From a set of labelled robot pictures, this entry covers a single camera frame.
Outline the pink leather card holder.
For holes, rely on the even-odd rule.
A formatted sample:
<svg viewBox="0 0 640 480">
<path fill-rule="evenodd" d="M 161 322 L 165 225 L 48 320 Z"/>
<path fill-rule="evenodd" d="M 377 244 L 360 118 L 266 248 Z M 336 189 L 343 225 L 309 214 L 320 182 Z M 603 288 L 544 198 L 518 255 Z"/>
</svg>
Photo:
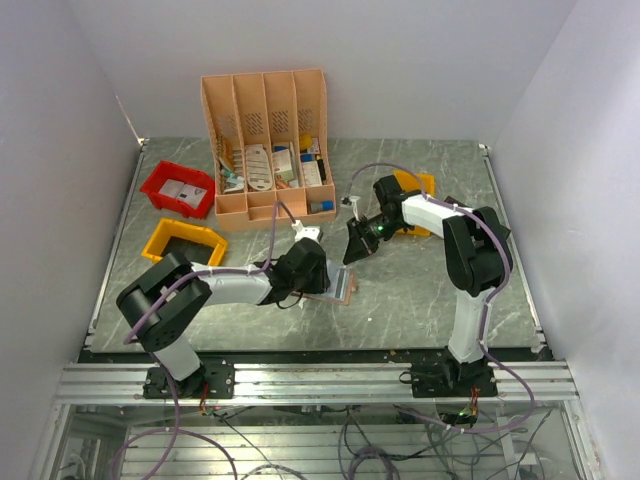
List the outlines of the pink leather card holder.
<svg viewBox="0 0 640 480">
<path fill-rule="evenodd" d="M 306 299 L 324 301 L 338 305 L 348 305 L 352 294 L 357 290 L 358 284 L 355 273 L 347 266 L 328 263 L 329 288 L 321 294 L 304 294 Z"/>
</svg>

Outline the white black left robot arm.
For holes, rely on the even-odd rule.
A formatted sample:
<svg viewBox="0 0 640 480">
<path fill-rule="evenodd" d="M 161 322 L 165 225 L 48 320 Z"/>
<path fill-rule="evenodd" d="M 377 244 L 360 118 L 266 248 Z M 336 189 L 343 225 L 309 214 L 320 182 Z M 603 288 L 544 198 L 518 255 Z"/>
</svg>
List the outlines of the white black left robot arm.
<svg viewBox="0 0 640 480">
<path fill-rule="evenodd" d="M 302 238 L 276 260 L 244 267 L 204 267 L 171 253 L 118 295 L 116 306 L 130 326 L 124 342 L 137 341 L 168 371 L 182 397 L 203 387 L 202 362 L 184 335 L 201 309 L 213 305 L 281 304 L 297 293 L 323 294 L 330 287 L 320 244 Z"/>
</svg>

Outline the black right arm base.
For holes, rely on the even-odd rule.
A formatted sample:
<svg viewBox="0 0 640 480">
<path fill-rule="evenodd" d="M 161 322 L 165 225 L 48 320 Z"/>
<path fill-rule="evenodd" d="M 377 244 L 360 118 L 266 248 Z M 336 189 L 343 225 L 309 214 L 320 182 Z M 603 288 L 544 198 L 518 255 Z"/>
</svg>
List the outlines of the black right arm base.
<svg viewBox="0 0 640 480">
<path fill-rule="evenodd" d="M 498 394 L 493 369 L 484 361 L 412 364 L 398 379 L 411 387 L 414 398 L 470 397 L 472 393 L 495 397 Z"/>
</svg>

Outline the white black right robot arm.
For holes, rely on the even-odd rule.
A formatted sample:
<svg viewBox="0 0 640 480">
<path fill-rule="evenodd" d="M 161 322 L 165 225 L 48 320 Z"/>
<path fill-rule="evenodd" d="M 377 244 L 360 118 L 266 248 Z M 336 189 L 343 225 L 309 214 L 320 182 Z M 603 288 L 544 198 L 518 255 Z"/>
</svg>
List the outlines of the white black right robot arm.
<svg viewBox="0 0 640 480">
<path fill-rule="evenodd" d="M 454 327 L 447 345 L 456 362 L 442 369 L 440 380 L 448 393 L 463 395 L 476 383 L 469 364 L 488 352 L 485 335 L 492 301 L 510 280 L 509 230 L 491 207 L 469 209 L 421 190 L 405 191 L 393 175 L 375 182 L 373 190 L 380 213 L 371 218 L 354 213 L 348 220 L 343 263 L 373 255 L 382 241 L 399 231 L 419 227 L 443 240 L 446 272 L 457 291 Z"/>
</svg>

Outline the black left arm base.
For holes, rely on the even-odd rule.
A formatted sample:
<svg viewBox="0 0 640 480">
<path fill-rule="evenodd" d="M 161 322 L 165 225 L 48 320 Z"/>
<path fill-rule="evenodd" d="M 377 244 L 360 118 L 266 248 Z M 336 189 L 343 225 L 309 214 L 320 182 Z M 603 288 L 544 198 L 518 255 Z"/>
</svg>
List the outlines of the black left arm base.
<svg viewBox="0 0 640 480">
<path fill-rule="evenodd" d="M 162 367 L 147 371 L 143 385 L 144 399 L 171 399 L 169 375 Z M 175 380 L 179 399 L 231 399 L 234 394 L 235 369 L 219 359 L 205 361 L 192 375 Z"/>
</svg>

